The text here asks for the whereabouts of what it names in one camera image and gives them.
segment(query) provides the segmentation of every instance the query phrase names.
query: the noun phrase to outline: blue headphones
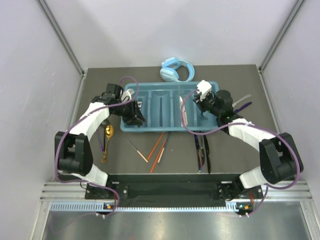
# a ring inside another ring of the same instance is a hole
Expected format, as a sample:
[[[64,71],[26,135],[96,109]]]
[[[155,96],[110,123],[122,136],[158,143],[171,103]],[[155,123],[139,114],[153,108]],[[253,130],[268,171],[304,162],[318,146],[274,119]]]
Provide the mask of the blue headphones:
[[[166,82],[183,82],[183,81],[179,81],[179,75],[176,71],[180,66],[186,67],[189,71],[189,77],[187,80],[185,80],[186,82],[190,82],[192,81],[192,79],[194,79],[194,76],[195,76],[194,66],[192,66],[189,62],[185,60],[178,59],[176,57],[170,57],[164,60],[161,63],[161,66],[162,68],[160,70],[160,75],[162,79],[165,80]]]

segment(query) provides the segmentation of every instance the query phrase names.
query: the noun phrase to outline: spoon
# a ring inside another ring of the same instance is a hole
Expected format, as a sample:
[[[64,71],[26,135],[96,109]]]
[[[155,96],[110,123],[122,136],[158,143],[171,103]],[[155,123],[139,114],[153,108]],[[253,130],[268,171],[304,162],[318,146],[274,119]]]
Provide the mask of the spoon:
[[[101,159],[101,162],[104,164],[107,161],[107,149],[108,149],[108,144],[110,141],[110,138],[114,135],[115,131],[114,131],[114,127],[112,125],[108,125],[105,128],[105,136],[108,139],[108,141],[106,142],[105,148],[104,148],[104,154],[103,157]]]

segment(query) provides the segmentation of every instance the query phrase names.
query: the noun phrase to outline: white wall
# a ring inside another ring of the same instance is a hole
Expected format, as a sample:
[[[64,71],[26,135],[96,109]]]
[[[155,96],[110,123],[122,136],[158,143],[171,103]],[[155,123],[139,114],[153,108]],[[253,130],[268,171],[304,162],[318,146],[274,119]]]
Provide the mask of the white wall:
[[[83,68],[262,63],[296,0],[46,0]]]
[[[0,1],[0,239],[27,239],[80,80],[35,0]]]
[[[320,1],[307,0],[266,68],[283,130],[294,137],[320,211]]]

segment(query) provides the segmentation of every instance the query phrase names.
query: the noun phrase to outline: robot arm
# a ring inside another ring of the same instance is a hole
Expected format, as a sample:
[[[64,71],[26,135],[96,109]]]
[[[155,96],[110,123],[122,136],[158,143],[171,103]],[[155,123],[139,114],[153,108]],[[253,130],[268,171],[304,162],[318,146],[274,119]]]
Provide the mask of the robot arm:
[[[236,192],[241,193],[246,189],[266,183],[276,184],[280,181],[292,178],[297,173],[296,163],[288,148],[281,144],[276,136],[260,129],[247,127],[252,123],[240,115],[234,113],[233,99],[230,92],[220,90],[216,94],[211,91],[211,85],[202,80],[198,85],[198,94],[194,96],[194,102],[202,113],[208,111],[216,116],[219,127],[229,123],[243,123],[245,125],[232,125],[223,129],[230,136],[241,139],[255,148],[260,154],[260,166],[240,174],[233,181]],[[288,133],[280,134],[295,152],[300,172],[303,171],[303,163],[299,156],[295,142]]]
[[[59,170],[100,186],[111,184],[108,174],[94,165],[89,142],[99,125],[111,114],[121,116],[127,125],[142,126],[146,122],[139,110],[137,101],[106,107],[107,105],[129,101],[133,93],[132,89],[124,92],[121,86],[108,84],[106,91],[101,96],[93,98],[88,109],[81,116],[81,118],[86,118],[71,129],[62,143],[58,159]],[[55,135],[54,147],[56,154],[58,144],[63,135],[64,132],[58,132]]]

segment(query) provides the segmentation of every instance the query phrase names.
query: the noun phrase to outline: metal frame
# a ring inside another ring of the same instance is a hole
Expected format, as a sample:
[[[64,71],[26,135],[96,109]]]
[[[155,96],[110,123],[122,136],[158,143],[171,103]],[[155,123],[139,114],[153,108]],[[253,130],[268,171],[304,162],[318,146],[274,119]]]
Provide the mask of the metal frame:
[[[80,103],[81,94],[83,91],[83,85],[86,78],[86,72],[82,69],[80,63],[78,62],[75,54],[73,53],[68,41],[66,40],[64,34],[62,33],[57,21],[55,20],[53,14],[51,13],[47,3],[45,0],[36,0],[43,10],[45,16],[47,17],[49,23],[51,24],[54,32],[56,33],[58,39],[60,40],[62,46],[65,51],[69,55],[71,61],[73,62],[75,68],[81,75],[81,80],[78,86],[78,93],[74,98],[72,111],[70,113],[68,119],[68,126],[70,126],[74,121],[77,114],[78,106]],[[291,13],[286,19],[284,25],[282,26],[279,34],[275,38],[272,46],[270,47],[267,55],[265,56],[262,64],[258,67],[258,73],[261,78],[261,82],[266,94],[266,98],[271,110],[271,114],[276,126],[277,131],[282,132],[282,126],[279,121],[278,114],[276,112],[275,105],[272,100],[272,96],[270,94],[268,84],[266,82],[266,78],[264,76],[264,70],[268,66],[272,56],[275,54],[278,46],[283,40],[285,34],[287,33],[289,27],[293,23],[295,17],[297,16],[299,10],[301,9],[305,0],[297,0]],[[284,181],[279,185],[287,185],[289,181]],[[45,226],[47,223],[47,219],[49,216],[49,212],[54,202],[73,202],[74,204],[83,204],[83,203],[92,203],[93,200],[85,200],[85,190],[80,187],[78,183],[67,183],[61,184],[58,182],[46,182],[40,197],[40,206],[38,209],[38,215],[36,221],[34,223],[34,227],[30,236],[30,239],[42,239],[45,231]],[[95,203],[107,203],[112,202],[112,200],[96,200]],[[234,199],[231,202],[245,202],[245,199]],[[266,202],[300,202],[301,209],[303,211],[307,227],[309,229],[310,235],[312,239],[320,238],[320,217],[318,215],[318,211],[316,209],[315,203],[313,202],[312,195],[310,193],[308,184],[304,180],[298,181],[298,183],[288,190],[274,190],[269,189],[267,197],[265,199]],[[201,211],[201,209],[182,209],[183,211]],[[133,209],[122,209],[122,211],[133,211]]]

